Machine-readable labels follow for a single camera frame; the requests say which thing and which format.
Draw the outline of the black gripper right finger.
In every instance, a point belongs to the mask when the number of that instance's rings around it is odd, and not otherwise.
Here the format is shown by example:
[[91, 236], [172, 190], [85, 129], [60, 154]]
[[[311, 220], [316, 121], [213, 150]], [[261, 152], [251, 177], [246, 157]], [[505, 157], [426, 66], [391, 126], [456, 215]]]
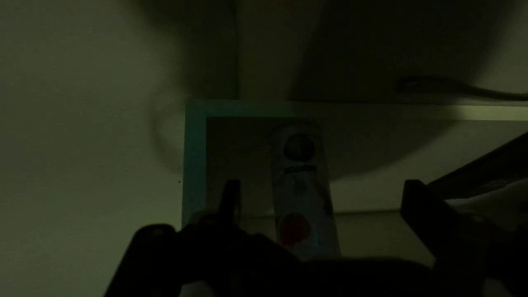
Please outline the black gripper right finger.
[[434, 256], [441, 297], [485, 297], [489, 279], [512, 297], [528, 297], [528, 233], [485, 216], [459, 213], [421, 180], [406, 180], [400, 213]]

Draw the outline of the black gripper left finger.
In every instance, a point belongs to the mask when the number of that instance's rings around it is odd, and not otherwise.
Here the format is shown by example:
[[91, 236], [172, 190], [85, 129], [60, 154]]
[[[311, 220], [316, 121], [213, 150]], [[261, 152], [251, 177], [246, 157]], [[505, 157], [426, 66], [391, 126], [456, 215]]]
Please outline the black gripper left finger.
[[240, 207], [241, 182], [228, 180], [213, 215], [180, 231], [170, 225], [141, 228], [104, 297], [180, 297], [193, 282], [205, 282], [215, 297], [228, 297], [228, 258], [243, 235], [236, 226]]

